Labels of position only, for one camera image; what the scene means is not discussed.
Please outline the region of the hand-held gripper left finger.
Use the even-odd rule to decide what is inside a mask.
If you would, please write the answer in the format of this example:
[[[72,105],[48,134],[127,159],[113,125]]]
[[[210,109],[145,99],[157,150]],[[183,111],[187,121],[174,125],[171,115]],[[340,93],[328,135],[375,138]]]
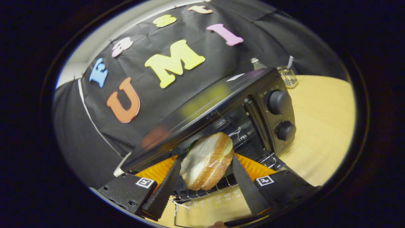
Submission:
[[[158,221],[171,196],[180,168],[181,161],[175,155],[136,175],[123,173],[97,191],[132,214]]]

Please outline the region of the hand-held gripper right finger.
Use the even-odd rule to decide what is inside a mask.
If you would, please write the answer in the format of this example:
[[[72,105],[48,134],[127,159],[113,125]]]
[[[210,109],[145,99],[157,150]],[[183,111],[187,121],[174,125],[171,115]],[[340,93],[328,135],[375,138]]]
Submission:
[[[320,189],[289,170],[275,171],[237,153],[232,167],[253,215],[279,214],[292,209]]]

